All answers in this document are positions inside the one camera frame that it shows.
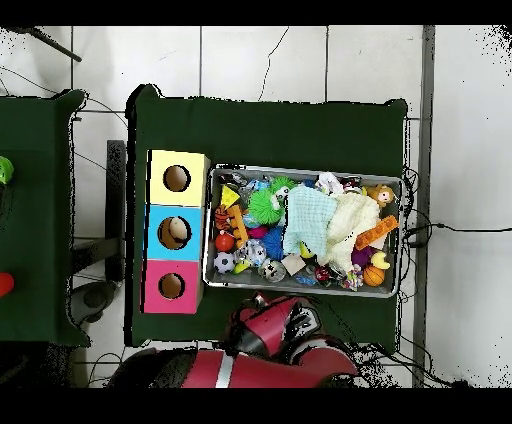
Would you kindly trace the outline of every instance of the pink box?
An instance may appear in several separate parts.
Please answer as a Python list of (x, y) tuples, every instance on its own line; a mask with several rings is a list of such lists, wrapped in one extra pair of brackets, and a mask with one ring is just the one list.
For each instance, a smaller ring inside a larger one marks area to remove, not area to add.
[[(142, 289), (145, 290), (142, 309), (144, 313), (195, 314), (203, 293), (203, 284), (199, 280), (200, 265), (198, 261), (148, 259), (146, 281), (141, 283)], [(182, 278), (184, 289), (181, 296), (169, 299), (160, 293), (159, 282), (166, 274), (177, 274)]]

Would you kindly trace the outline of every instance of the green table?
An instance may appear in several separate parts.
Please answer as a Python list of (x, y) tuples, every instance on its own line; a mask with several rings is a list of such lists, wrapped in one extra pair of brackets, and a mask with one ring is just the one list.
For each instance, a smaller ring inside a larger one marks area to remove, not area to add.
[(82, 91), (52, 99), (0, 98), (0, 156), (14, 178), (0, 207), (0, 272), (15, 278), (0, 299), (0, 340), (88, 344), (68, 318), (71, 276), (69, 123)]
[[(167, 99), (154, 86), (139, 86), (127, 103), (127, 208), (134, 207), (135, 214), (127, 222), (127, 256), (134, 260), (127, 261), (126, 342), (218, 340), (230, 313), (254, 293), (206, 286), (195, 315), (140, 313), (140, 278), (134, 276), (141, 275), (148, 149), (204, 153), (212, 163), (400, 177), (406, 112), (403, 100), (385, 105), (311, 105)], [(394, 351), (396, 296), (316, 297), (329, 334), (345, 341), (380, 343)]]

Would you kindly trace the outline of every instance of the yellow box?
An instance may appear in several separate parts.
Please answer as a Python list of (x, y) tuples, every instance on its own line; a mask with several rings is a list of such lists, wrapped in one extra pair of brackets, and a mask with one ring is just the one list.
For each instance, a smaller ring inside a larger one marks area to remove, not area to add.
[[(146, 179), (149, 172), (151, 178), (146, 201), (164, 206), (204, 206), (209, 166), (210, 161), (201, 153), (148, 151)], [(184, 178), (185, 186), (178, 183)]]

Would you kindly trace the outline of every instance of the shape sorter box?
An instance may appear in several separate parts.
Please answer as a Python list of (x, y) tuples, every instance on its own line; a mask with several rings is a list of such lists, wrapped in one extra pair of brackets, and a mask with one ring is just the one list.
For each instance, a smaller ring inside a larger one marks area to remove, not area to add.
[[(142, 311), (149, 314), (195, 314), (201, 301), (203, 283), (196, 261), (148, 260), (143, 281), (144, 305)], [(174, 274), (182, 280), (182, 294), (170, 299), (161, 292), (160, 281)]]
[[(150, 176), (149, 202), (153, 205), (204, 206), (209, 166), (210, 161), (201, 153), (149, 150), (146, 175), (146, 178)], [(172, 191), (166, 185), (166, 172), (172, 167), (182, 168), (188, 177), (185, 188), (180, 191)]]
[[(146, 271), (142, 273), (141, 292), (144, 313), (193, 314), (197, 311), (203, 291), (201, 246), (209, 164), (208, 158), (199, 153), (148, 151), (146, 178), (149, 184), (145, 196), (148, 216), (144, 221)], [(166, 231), (166, 225), (171, 222), (169, 218), (184, 221), (188, 237), (183, 245), (175, 241), (160, 242), (159, 231)], [(160, 280), (167, 274), (176, 274), (181, 281), (183, 290), (175, 298), (166, 297), (161, 291)]]

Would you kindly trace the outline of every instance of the blue box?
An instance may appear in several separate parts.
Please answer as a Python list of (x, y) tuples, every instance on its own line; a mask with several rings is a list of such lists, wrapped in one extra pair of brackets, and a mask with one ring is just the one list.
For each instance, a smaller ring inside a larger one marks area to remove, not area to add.
[[(164, 219), (170, 217), (180, 217), (190, 226), (192, 235), (181, 249), (168, 249), (158, 240), (158, 227)], [(202, 219), (203, 208), (150, 205), (147, 259), (199, 261), (203, 231)]]

